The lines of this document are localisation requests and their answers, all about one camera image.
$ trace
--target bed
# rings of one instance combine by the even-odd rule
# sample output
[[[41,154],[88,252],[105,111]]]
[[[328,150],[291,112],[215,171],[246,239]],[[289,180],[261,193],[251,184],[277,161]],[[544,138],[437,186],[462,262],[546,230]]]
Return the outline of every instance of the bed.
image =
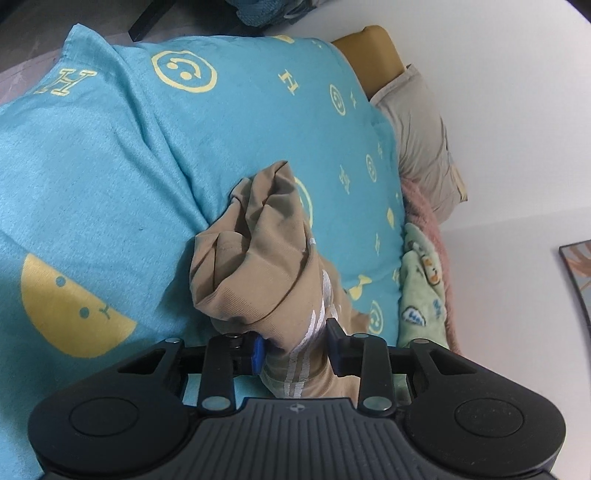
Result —
[[[57,64],[0,111],[2,477],[39,473],[25,426],[43,397],[163,338],[215,334],[188,288],[194,237],[241,178],[278,160],[368,332],[396,345],[400,177],[439,221],[466,199],[424,88],[380,27],[334,46],[277,35],[113,47],[76,25]],[[397,94],[409,90],[429,112],[431,150],[433,134],[402,127],[417,118]],[[454,348],[444,323],[436,341]],[[268,394],[237,385],[239,402]]]

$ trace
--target black table leg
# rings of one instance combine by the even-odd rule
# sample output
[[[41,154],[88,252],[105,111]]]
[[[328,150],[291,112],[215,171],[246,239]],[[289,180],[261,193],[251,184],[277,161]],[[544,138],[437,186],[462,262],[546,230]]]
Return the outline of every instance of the black table leg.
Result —
[[[152,27],[170,10],[176,0],[154,0],[131,26],[128,33],[132,41],[141,41]]]

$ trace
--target picture frame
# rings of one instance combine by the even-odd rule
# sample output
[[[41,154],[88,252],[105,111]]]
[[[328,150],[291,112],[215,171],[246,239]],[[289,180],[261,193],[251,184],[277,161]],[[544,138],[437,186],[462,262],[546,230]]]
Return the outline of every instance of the picture frame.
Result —
[[[591,337],[591,240],[563,245],[558,251],[577,292]]]

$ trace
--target beige pillow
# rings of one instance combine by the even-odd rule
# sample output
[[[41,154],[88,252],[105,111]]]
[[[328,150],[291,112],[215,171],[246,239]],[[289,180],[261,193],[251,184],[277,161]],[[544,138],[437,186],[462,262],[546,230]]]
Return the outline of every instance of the beige pillow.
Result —
[[[444,222],[468,197],[448,150],[446,127],[423,77],[409,65],[370,101],[392,123],[400,176],[418,183],[437,220]]]

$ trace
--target black clamp device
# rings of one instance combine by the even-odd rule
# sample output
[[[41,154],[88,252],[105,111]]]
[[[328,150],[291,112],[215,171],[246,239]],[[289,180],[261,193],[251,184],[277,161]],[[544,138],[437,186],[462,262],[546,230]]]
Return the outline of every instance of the black clamp device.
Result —
[[[44,480],[550,480],[564,442],[544,397],[427,340],[389,347],[327,321],[336,375],[361,378],[348,398],[247,398],[233,378],[256,375],[254,332],[207,346],[167,339],[53,394],[28,435]],[[397,406],[392,373],[412,402]],[[197,406],[182,403],[201,374]]]

